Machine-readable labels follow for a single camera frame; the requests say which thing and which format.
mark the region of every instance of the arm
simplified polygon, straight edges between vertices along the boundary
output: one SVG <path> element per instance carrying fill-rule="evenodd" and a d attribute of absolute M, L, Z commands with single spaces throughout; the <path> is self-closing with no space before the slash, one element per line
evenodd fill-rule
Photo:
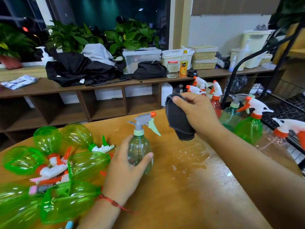
<path fill-rule="evenodd" d="M 189 103 L 177 96 L 174 103 L 186 113 L 198 136 L 226 163 L 270 225 L 274 229 L 304 226 L 305 179 L 223 127 L 207 97 L 182 95 Z"/>
<path fill-rule="evenodd" d="M 148 153 L 137 165 L 128 163 L 128 144 L 132 135 L 122 141 L 121 148 L 116 150 L 106 175 L 102 193 L 104 196 L 124 206 L 127 199 L 137 188 L 139 181 L 153 153 Z M 88 215 L 82 220 L 78 229 L 110 229 L 120 214 L 120 208 L 113 206 L 105 199 L 97 200 Z"/>

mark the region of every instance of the red light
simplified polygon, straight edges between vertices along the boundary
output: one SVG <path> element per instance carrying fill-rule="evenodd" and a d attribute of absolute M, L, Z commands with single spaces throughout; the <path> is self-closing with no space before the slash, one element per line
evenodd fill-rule
<path fill-rule="evenodd" d="M 25 32 L 29 32 L 29 30 L 26 28 L 26 27 L 22 27 L 22 29 L 25 31 Z"/>

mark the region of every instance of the hand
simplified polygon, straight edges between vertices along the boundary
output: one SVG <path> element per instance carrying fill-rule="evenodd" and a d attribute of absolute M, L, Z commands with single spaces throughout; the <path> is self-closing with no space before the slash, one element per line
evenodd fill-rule
<path fill-rule="evenodd" d="M 179 96 L 174 96 L 173 102 L 185 112 L 190 125 L 200 137 L 207 137 L 223 128 L 208 97 L 190 92 L 181 95 L 187 102 Z"/>
<path fill-rule="evenodd" d="M 121 148 L 114 153 L 110 162 L 103 187 L 103 195 L 124 206 L 127 199 L 137 188 L 146 166 L 153 158 L 153 153 L 148 153 L 137 165 L 133 166 L 128 162 L 128 146 L 133 135 L 126 137 Z"/>

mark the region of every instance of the orange juice bottle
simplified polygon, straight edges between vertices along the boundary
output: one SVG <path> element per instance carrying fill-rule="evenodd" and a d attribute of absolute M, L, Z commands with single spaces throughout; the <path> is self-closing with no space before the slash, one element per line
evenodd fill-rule
<path fill-rule="evenodd" d="M 188 51 L 184 50 L 183 55 L 181 56 L 181 61 L 180 61 L 180 71 L 179 71 L 179 76 L 180 77 L 186 77 L 187 75 L 187 69 L 188 69 Z"/>

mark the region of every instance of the red string bracelet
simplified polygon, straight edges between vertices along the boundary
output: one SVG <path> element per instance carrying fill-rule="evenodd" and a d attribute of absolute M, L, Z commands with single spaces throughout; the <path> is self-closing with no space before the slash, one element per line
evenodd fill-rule
<path fill-rule="evenodd" d="M 124 210 L 124 211 L 133 213 L 131 210 L 125 209 L 124 207 L 120 206 L 116 201 L 114 201 L 114 200 L 112 200 L 112 199 L 110 199 L 110 198 L 108 198 L 108 197 L 105 197 L 105 195 L 103 195 L 103 194 L 100 194 L 100 195 L 99 195 L 99 198 L 100 198 L 100 199 L 105 199 L 105 200 L 107 200 L 107 201 L 110 202 L 113 206 L 118 207 L 118 208 L 120 208 L 120 209 L 122 209 L 122 210 Z"/>

